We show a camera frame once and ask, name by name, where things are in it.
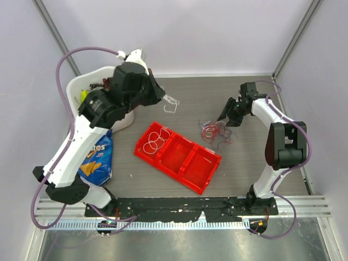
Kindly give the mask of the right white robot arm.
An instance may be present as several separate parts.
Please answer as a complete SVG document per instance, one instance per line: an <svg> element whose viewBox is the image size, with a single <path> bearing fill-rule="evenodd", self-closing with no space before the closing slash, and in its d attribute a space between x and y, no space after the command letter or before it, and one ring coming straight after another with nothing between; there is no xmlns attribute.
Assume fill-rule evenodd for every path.
<svg viewBox="0 0 348 261"><path fill-rule="evenodd" d="M240 86L239 97L227 100L218 121L227 119L227 127L239 127L246 115L256 116L269 129L264 152L266 167L244 200L245 209L257 215L272 207L281 181L308 162L311 150L306 124L288 118L270 95L257 91L255 82Z"/></svg>

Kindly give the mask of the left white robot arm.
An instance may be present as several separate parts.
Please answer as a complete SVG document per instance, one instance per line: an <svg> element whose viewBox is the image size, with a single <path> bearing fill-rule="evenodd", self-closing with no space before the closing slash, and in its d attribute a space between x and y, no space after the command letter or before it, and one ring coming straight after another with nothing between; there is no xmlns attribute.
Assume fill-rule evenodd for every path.
<svg viewBox="0 0 348 261"><path fill-rule="evenodd" d="M94 90L78 108L71 134L45 166L37 166L34 176L46 187L48 197L63 204L83 202L105 217L117 207L115 196L106 188L83 180L78 169L92 147L115 122L136 107L155 105L165 95L145 63L125 61L117 66L109 88Z"/></svg>

